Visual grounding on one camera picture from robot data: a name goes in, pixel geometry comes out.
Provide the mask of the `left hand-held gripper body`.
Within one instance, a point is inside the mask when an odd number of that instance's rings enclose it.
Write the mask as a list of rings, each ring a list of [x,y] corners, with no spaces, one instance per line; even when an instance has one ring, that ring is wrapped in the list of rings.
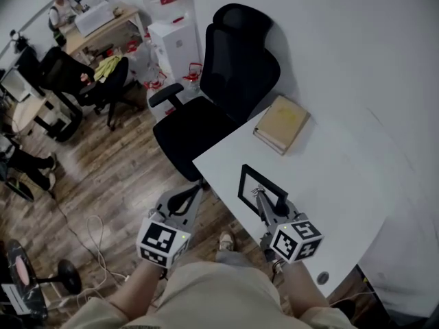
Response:
[[[185,253],[193,226],[172,226],[169,217],[155,208],[143,219],[136,240],[137,254],[164,269],[171,269]]]

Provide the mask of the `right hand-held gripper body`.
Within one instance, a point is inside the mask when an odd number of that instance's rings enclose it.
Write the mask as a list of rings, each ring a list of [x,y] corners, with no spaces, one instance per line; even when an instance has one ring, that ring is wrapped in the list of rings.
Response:
[[[261,238],[260,248],[268,262],[279,257],[292,264],[310,258],[324,239],[305,213],[298,212],[290,201],[287,201],[287,205],[288,217],[278,217],[273,211],[273,224],[265,226],[266,232]]]

